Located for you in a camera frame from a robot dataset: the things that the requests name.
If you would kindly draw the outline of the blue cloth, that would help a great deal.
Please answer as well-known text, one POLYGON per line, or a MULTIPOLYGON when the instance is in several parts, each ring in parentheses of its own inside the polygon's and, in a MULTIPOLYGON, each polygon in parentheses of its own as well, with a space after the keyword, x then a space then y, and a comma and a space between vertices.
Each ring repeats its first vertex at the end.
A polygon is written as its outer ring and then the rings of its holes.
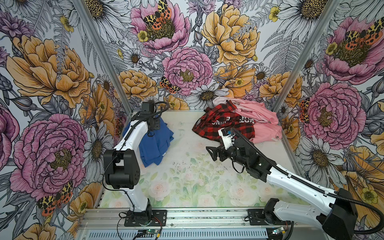
POLYGON ((129 123, 124 137, 115 146, 115 150, 123 152, 133 150, 140 168, 151 164, 159 165, 174 139, 174 133, 162 119, 160 129, 153 131, 149 130, 145 121, 133 128, 137 122, 138 120, 129 123))

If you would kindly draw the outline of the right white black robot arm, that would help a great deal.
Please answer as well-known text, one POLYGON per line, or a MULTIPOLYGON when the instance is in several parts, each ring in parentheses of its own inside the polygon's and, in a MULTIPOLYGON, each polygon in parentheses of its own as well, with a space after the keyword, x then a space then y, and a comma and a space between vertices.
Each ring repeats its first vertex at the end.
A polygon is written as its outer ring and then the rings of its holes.
POLYGON ((347 190, 336 191, 299 177, 242 138, 206 149, 213 161, 231 160, 241 165, 251 177, 280 187, 308 203, 308 206, 302 206, 270 199, 264 208, 269 223, 293 221, 319 228, 335 240, 353 238, 358 211, 347 190))

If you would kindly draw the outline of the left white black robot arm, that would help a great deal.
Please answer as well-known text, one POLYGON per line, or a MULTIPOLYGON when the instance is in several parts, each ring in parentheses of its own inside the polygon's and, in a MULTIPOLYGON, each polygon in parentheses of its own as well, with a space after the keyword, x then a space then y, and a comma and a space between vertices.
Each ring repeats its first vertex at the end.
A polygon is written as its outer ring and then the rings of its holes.
POLYGON ((104 181, 109 191, 122 192, 130 203, 126 219, 128 226, 148 225, 153 218, 150 200, 145 197, 140 181, 140 148, 144 136, 160 127, 156 117, 156 105, 145 102, 141 110, 132 117, 129 128, 121 141, 104 153, 104 181))

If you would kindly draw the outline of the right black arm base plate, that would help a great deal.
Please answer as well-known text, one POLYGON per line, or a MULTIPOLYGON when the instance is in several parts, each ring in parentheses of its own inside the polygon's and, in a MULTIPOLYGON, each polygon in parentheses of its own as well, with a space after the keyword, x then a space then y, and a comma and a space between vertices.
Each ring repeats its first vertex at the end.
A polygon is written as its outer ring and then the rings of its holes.
POLYGON ((291 224, 291 221, 280 220, 273 212, 265 213, 264 209, 248 209, 244 221, 249 222, 251 226, 289 226, 291 224))

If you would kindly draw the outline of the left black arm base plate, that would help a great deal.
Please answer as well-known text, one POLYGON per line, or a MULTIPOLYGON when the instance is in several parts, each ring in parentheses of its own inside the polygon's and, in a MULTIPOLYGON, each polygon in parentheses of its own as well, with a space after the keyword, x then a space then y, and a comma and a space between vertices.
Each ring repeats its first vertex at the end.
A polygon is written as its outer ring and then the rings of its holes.
POLYGON ((164 227, 167 222, 167 210, 151 210, 144 212, 128 211, 125 227, 164 227))

